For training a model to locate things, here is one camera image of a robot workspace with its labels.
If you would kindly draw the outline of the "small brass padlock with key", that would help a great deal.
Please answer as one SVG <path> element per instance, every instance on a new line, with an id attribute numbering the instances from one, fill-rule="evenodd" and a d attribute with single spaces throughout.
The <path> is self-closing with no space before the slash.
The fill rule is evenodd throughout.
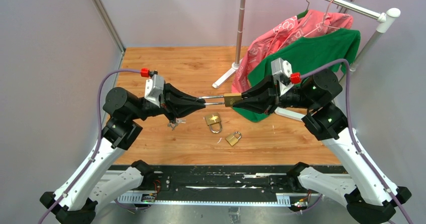
<path id="1" fill-rule="evenodd" d="M 222 95 L 212 95 L 212 96 L 201 96 L 197 99 L 219 99 L 216 102 L 205 102 L 205 105 L 224 105 L 225 107 L 232 107 L 235 103 L 242 100 L 241 93 L 224 93 Z"/>

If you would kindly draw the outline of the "large brass padlock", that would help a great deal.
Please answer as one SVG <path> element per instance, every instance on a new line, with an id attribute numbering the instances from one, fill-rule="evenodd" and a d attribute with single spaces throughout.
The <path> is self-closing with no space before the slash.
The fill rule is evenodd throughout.
<path id="1" fill-rule="evenodd" d="M 225 138 L 225 141 L 230 145 L 234 146 L 237 144 L 242 138 L 242 134 L 240 132 L 233 132 Z"/>

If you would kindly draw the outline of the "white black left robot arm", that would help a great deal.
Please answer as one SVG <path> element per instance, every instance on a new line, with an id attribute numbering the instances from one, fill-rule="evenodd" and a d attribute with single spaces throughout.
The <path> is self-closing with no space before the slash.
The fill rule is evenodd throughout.
<path id="1" fill-rule="evenodd" d="M 137 187 L 149 190 L 154 171 L 142 160 L 105 184 L 99 181 L 141 133 L 136 120 L 164 115 L 173 127 L 178 118 L 205 108 L 205 103 L 203 98 L 181 92 L 169 83 L 146 86 L 144 97 L 121 87 L 111 89 L 103 105 L 110 119 L 87 159 L 56 191 L 45 192 L 41 203 L 60 223 L 91 223 L 101 209 L 127 191 Z"/>

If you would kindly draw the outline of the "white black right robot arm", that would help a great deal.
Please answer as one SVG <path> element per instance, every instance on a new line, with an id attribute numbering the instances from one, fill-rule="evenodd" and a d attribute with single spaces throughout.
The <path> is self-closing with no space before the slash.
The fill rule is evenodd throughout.
<path id="1" fill-rule="evenodd" d="M 334 153 L 351 181 L 338 180 L 299 162 L 286 174 L 289 190 L 323 194 L 344 206 L 358 223 L 389 222 L 411 198 L 411 192 L 387 179 L 362 147 L 352 128 L 350 110 L 333 104 L 342 91 L 348 88 L 328 69 L 304 75 L 273 74 L 240 93 L 233 107 L 258 114 L 270 114 L 279 107 L 306 109 L 301 119 L 304 126 Z"/>

